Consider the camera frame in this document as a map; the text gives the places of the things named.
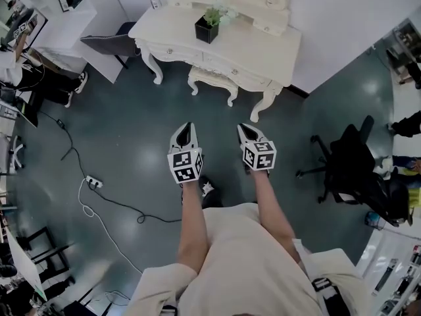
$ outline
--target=table leg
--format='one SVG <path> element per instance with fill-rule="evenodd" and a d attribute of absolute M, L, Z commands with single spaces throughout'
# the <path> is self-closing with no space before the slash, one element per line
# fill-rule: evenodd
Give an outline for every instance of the table leg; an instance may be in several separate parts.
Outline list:
<path fill-rule="evenodd" d="M 161 68 L 156 63 L 155 59 L 153 58 L 151 52 L 146 47 L 141 48 L 142 59 L 143 62 L 157 75 L 153 80 L 155 84 L 161 84 L 164 75 L 162 74 Z"/>
<path fill-rule="evenodd" d="M 263 98 L 255 105 L 253 111 L 251 111 L 250 120 L 257 123 L 259 121 L 259 112 L 269 108 L 278 94 L 279 93 L 276 93 L 273 90 L 264 91 Z"/>
<path fill-rule="evenodd" d="M 199 92 L 199 88 L 196 86 L 196 80 L 189 78 L 187 80 L 187 83 L 189 84 L 189 86 L 191 86 L 191 89 L 193 89 L 193 91 L 191 92 L 191 94 L 193 96 L 197 95 L 197 93 Z"/>
<path fill-rule="evenodd" d="M 237 98 L 238 95 L 238 88 L 234 89 L 228 89 L 228 91 L 231 93 L 231 96 L 228 98 L 228 106 L 232 107 L 232 101 Z"/>

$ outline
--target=black cable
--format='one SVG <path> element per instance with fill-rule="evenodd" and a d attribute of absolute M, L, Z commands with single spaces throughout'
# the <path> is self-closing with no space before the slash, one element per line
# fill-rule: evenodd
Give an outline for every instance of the black cable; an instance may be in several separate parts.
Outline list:
<path fill-rule="evenodd" d="M 79 162 L 79 168 L 80 168 L 80 170 L 81 170 L 81 172 L 82 172 L 82 174 L 83 174 L 83 176 L 84 176 L 84 178 L 86 179 L 86 173 L 85 173 L 85 171 L 84 171 L 84 168 L 83 168 L 83 166 L 82 166 L 82 161 L 81 161 L 81 158 L 80 158 L 80 154 L 79 154 L 79 151 L 74 147 L 74 145 L 73 145 L 73 139 L 72 139 L 72 136 L 70 135 L 70 132 L 69 131 L 67 131 L 67 129 L 66 129 L 66 126 L 64 125 L 64 123 L 61 121 L 61 120 L 59 120 L 59 119 L 55 119 L 55 118 L 53 118 L 52 116 L 50 116 L 50 115 L 48 115 L 47 113 L 44 113 L 43 111 L 39 111 L 40 113 L 42 113 L 43 115 L 45 115 L 45 116 L 47 116 L 47 117 L 49 117 L 51 120 L 53 120 L 62 130 L 64 130 L 66 133 L 67 133 L 67 136 L 68 136 L 68 139 L 70 140 L 70 148 L 69 148 L 69 150 L 67 150 L 67 152 L 61 157 L 61 161 L 63 161 L 64 160 L 64 158 L 66 158 L 68 155 L 69 155 L 69 153 L 70 152 L 72 152 L 72 151 L 75 151 L 76 152 L 76 155 L 78 156 L 78 162 Z M 115 201 L 115 200 L 112 200 L 112 199 L 108 199 L 108 198 L 106 198 L 104 195 L 102 195 L 101 193 L 99 193 L 98 191 L 97 191 L 97 188 L 96 187 L 94 187 L 94 188 L 92 188 L 91 187 L 91 184 L 90 183 L 88 183 L 87 182 L 87 186 L 88 186 L 88 188 L 92 191 L 92 192 L 94 192 L 97 196 L 99 196 L 102 200 L 105 200 L 105 201 L 107 201 L 107 202 L 110 202 L 110 203 L 113 203 L 113 204 L 115 204 L 115 205 L 117 205 L 117 206 L 122 206 L 122 207 L 125 207 L 125 208 L 128 208 L 128 209 L 132 209 L 133 211 L 136 211 L 136 212 L 138 212 L 139 214 L 140 214 L 140 216 L 136 219 L 136 221 L 137 221 L 137 223 L 138 224 L 143 224 L 144 222 L 145 222 L 145 220 L 146 220 L 146 218 L 147 217 L 150 217 L 150 218 L 154 218 L 154 219 L 156 219 L 156 220 L 160 220 L 160 221 L 162 221 L 163 223 L 177 223 L 178 221 L 181 221 L 181 219 L 176 219 L 176 220 L 165 220 L 165 219 L 162 219 L 162 218 L 160 218 L 160 217 L 157 217 L 156 215 L 152 215 L 152 214 L 145 214 L 143 211 L 141 211 L 140 209 L 137 209 L 137 208 L 135 208 L 135 207 L 132 207 L 132 206 L 129 206 L 129 205 L 126 205 L 126 204 L 123 204 L 123 203 L 119 203 L 118 201 Z"/>

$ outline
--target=white sneaker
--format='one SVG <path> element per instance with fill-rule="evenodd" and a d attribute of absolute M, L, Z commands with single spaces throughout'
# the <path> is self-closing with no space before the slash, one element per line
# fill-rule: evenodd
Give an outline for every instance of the white sneaker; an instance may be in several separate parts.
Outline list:
<path fill-rule="evenodd" d="M 76 93 L 81 93 L 82 90 L 84 89 L 84 86 L 87 82 L 89 75 L 87 74 L 86 71 L 84 71 L 83 73 L 81 73 L 81 75 L 79 75 L 79 81 L 80 81 L 80 85 L 75 89 Z"/>
<path fill-rule="evenodd" d="M 70 108 L 70 104 L 72 103 L 72 97 L 73 97 L 73 92 L 71 92 L 70 95 L 68 96 L 68 102 L 65 105 L 66 108 Z"/>

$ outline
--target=drawer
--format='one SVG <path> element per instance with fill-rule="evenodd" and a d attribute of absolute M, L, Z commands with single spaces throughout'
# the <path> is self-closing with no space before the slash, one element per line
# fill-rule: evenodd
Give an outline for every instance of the drawer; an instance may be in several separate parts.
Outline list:
<path fill-rule="evenodd" d="M 181 47 L 179 45 L 162 45 L 157 43 L 147 43 L 151 54 L 161 61 L 202 61 L 202 52 L 192 48 Z"/>
<path fill-rule="evenodd" d="M 229 63 L 224 59 L 215 57 L 208 53 L 203 53 L 203 62 L 213 69 L 220 71 L 222 74 L 233 80 L 236 84 L 244 89 L 253 89 L 253 91 L 263 90 L 269 85 L 271 79 L 265 78 L 252 72 L 249 72 L 240 66 Z"/>

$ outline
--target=vanity table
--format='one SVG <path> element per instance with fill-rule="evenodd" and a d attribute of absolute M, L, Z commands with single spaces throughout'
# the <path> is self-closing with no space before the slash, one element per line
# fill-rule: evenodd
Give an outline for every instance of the vanity table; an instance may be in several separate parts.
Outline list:
<path fill-rule="evenodd" d="M 196 39 L 196 21 L 206 6 L 221 1 L 239 16 L 228 25 L 220 25 L 211 44 Z M 291 84 L 301 33 L 287 25 L 287 3 L 288 0 L 168 0 L 164 7 L 148 9 L 129 36 L 141 49 L 146 65 L 155 72 L 156 84 L 163 79 L 155 62 L 158 59 L 184 61 L 215 76 L 226 76 L 249 92 L 262 92 L 263 97 L 250 116 L 251 121 L 257 122 L 259 111 L 271 106 L 282 88 Z"/>

